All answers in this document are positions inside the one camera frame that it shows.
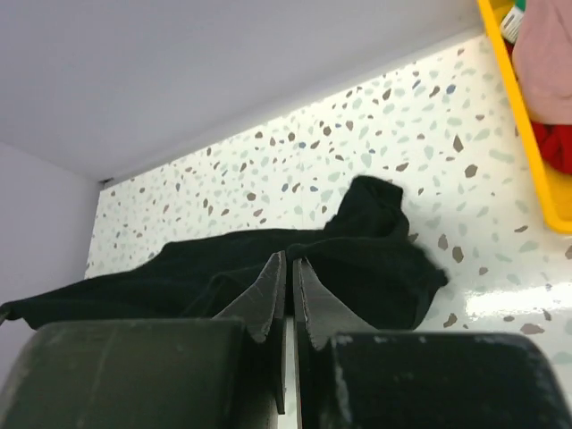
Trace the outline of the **red garment in bin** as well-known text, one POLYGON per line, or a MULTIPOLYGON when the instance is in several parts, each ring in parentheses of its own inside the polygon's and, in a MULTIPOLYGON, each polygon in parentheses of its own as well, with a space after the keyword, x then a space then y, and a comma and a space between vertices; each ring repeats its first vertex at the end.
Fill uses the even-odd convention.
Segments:
POLYGON ((555 170, 572 173, 572 129, 570 125, 532 122, 542 159, 555 170))

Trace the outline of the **black t shirt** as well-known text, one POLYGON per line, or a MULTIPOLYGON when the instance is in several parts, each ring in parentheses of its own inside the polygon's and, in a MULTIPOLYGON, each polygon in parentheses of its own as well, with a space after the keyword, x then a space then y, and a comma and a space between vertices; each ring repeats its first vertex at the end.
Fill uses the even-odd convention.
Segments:
POLYGON ((378 329, 412 330, 449 279, 409 239, 401 187, 353 179, 320 230, 235 231, 166 244, 145 264, 4 303, 2 316, 32 329, 62 321, 212 317, 258 277, 270 256, 306 259, 319 281, 378 329))

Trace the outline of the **yellow plastic bin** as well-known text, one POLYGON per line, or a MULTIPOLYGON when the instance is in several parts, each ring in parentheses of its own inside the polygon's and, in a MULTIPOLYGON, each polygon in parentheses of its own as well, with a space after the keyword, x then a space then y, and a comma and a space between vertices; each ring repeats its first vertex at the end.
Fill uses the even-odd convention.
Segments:
POLYGON ((491 41, 500 69, 509 106, 528 159, 544 221, 555 232, 569 235, 571 233, 571 176, 558 172, 543 161, 522 93, 517 84, 509 52, 501 36, 501 20, 511 9, 513 3, 490 0, 477 0, 476 3, 484 24, 484 31, 491 41))

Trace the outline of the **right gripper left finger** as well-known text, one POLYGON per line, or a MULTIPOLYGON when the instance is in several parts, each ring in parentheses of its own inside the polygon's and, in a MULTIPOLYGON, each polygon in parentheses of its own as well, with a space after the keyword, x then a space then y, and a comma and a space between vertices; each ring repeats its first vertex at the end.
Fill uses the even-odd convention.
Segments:
POLYGON ((216 320, 242 322, 233 414, 285 412, 286 256, 273 253, 256 280, 216 320))

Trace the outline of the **pink shirt in bin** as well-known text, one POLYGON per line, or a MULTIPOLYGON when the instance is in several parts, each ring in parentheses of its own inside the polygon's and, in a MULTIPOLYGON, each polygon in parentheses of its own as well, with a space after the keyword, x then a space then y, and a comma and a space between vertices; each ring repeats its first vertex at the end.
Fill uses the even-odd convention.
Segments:
POLYGON ((571 123, 571 3, 528 1, 512 55, 531 118, 571 123))

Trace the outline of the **green white item in bin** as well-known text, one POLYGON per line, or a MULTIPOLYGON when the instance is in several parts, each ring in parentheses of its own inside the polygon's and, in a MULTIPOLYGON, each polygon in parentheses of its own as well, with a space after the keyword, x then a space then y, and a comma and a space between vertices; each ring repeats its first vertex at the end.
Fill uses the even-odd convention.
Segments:
POLYGON ((500 33, 510 44, 516 43, 524 19, 526 0, 515 0, 500 23, 500 33))

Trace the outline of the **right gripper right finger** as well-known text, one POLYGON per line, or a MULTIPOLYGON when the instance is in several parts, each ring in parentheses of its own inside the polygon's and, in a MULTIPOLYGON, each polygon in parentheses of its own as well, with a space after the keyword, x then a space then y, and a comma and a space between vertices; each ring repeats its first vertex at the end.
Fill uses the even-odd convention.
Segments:
POLYGON ((292 267, 294 332, 300 428, 337 428, 350 414, 347 386, 335 358, 336 336, 377 330, 335 297, 319 280, 310 262, 292 267))

